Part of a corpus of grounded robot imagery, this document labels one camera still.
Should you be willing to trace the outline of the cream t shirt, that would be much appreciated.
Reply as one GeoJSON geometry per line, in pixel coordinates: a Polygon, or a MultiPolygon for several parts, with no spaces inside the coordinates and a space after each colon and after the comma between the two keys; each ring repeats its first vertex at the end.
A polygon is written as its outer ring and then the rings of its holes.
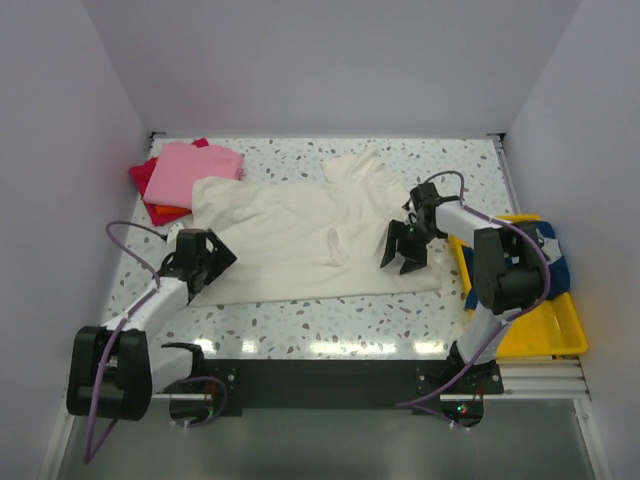
{"type": "Polygon", "coordinates": [[[431,263],[413,273],[380,265],[387,227],[409,198],[374,147],[321,163],[322,183],[208,177],[192,190],[193,224],[212,230],[236,262],[196,306],[415,293],[440,287],[431,263]]]}

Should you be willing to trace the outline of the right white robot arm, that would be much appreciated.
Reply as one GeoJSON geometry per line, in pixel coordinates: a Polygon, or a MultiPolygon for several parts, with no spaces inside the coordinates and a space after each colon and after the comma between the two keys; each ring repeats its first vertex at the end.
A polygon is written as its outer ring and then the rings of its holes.
{"type": "Polygon", "coordinates": [[[448,386],[469,392],[481,380],[478,365],[492,362],[506,332],[519,316],[544,302],[551,275],[532,222],[512,223],[442,196],[432,182],[414,187],[403,209],[407,217],[387,229],[383,267],[401,256],[401,275],[427,267],[427,245],[454,236],[473,250],[473,289],[478,305],[471,325],[451,346],[456,362],[445,369],[448,386]]]}

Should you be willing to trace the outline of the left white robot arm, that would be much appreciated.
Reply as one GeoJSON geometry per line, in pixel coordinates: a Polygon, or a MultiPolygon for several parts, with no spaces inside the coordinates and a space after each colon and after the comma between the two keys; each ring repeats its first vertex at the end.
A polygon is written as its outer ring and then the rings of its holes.
{"type": "Polygon", "coordinates": [[[118,317],[75,335],[66,407],[75,416],[137,421],[152,395],[176,384],[185,392],[207,380],[202,348],[169,342],[153,353],[149,342],[237,260],[210,229],[182,229],[175,250],[151,285],[118,317]]]}

